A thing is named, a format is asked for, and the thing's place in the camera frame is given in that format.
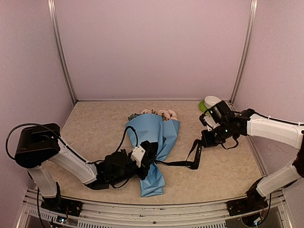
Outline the blue wrapping paper sheet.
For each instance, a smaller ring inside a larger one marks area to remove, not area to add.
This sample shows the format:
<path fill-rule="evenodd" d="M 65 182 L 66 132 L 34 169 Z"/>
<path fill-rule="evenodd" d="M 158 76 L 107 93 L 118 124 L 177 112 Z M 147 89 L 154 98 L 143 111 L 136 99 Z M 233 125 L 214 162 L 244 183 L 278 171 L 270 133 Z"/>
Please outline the blue wrapping paper sheet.
<path fill-rule="evenodd" d="M 175 113 L 164 116 L 153 113 L 132 114 L 125 125 L 133 147 L 145 152 L 132 152 L 131 159 L 140 165 L 142 197 L 163 194 L 165 180 L 157 161 L 164 161 L 173 149 L 179 134 L 180 121 Z"/>

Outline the black printed ribbon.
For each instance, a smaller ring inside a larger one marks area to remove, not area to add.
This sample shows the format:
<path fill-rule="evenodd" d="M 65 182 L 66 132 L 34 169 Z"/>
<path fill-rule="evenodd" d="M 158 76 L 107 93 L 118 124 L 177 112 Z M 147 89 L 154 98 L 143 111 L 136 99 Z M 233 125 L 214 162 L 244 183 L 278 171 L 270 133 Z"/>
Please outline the black printed ribbon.
<path fill-rule="evenodd" d="M 195 150 L 194 160 L 189 161 L 189 157 L 194 152 L 194 150 Z M 154 162 L 156 164 L 164 164 L 167 166 L 176 166 L 176 167 L 178 167 L 178 166 L 187 167 L 191 170 L 197 170 L 199 168 L 199 164 L 200 164 L 201 151 L 202 151 L 202 141 L 199 139 L 196 139 L 192 145 L 190 152 L 188 153 L 186 160 L 175 161 L 175 162 L 174 161 L 164 162 L 164 161 L 155 160 Z"/>

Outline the fake flower bunch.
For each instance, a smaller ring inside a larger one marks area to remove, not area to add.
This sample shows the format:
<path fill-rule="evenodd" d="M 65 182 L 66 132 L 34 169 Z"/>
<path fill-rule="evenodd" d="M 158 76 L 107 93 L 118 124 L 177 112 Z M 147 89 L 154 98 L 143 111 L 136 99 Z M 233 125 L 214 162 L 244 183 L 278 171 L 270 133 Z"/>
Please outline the fake flower bunch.
<path fill-rule="evenodd" d="M 144 109 L 140 113 L 133 113 L 130 116 L 128 116 L 128 121 L 131 121 L 132 119 L 142 115 L 142 114 L 154 114 L 162 117 L 163 121 L 169 121 L 169 120 L 176 120 L 178 121 L 178 117 L 175 111 L 173 110 L 166 110 L 162 109 L 159 111 L 155 111 L 154 109 Z"/>

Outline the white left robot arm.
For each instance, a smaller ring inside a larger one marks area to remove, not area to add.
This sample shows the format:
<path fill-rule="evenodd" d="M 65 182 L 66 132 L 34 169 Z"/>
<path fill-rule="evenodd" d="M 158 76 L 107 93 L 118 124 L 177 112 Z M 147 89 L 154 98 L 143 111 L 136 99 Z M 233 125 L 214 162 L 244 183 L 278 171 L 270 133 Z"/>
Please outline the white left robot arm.
<path fill-rule="evenodd" d="M 56 211 L 62 211 L 67 204 L 65 198 L 59 195 L 59 184 L 44 168 L 46 162 L 65 169 L 92 190 L 118 189 L 133 176 L 141 180 L 147 177 L 159 146 L 157 142 L 140 142 L 136 137 L 130 152 L 118 146 L 103 159 L 88 161 L 61 138 L 60 127 L 56 123 L 24 123 L 18 128 L 22 131 L 14 160 L 27 169 L 42 196 Z"/>

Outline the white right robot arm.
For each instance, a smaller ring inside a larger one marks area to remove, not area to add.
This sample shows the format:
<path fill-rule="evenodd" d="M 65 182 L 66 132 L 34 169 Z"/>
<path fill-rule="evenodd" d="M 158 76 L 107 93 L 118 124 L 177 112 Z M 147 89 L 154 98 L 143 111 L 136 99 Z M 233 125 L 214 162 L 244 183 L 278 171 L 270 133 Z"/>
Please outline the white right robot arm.
<path fill-rule="evenodd" d="M 253 211 L 262 199 L 304 177 L 304 124 L 266 116 L 253 109 L 237 112 L 221 101 L 200 116 L 203 147 L 224 146 L 227 139 L 250 138 L 266 168 L 265 177 L 247 191 L 243 207 Z"/>

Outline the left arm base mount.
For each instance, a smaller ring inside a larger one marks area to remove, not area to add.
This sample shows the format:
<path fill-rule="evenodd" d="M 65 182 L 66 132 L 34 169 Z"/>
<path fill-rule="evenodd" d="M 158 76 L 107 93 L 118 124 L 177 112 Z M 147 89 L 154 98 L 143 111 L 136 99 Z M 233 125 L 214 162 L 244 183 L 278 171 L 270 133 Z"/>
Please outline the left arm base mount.
<path fill-rule="evenodd" d="M 61 197 L 60 186 L 56 182 L 57 194 L 54 198 L 42 197 L 41 207 L 67 216 L 79 217 L 83 203 L 78 200 Z"/>

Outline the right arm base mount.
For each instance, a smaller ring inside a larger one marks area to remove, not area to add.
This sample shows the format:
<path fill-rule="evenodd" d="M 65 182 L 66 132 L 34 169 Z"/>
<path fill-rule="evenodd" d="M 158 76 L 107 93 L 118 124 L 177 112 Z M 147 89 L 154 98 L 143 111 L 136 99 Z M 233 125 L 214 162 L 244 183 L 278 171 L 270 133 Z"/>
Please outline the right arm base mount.
<path fill-rule="evenodd" d="M 256 190 L 256 186 L 251 186 L 246 192 L 246 197 L 229 200 L 227 202 L 228 213 L 230 216 L 246 214 L 252 211 L 267 208 L 268 202 Z"/>

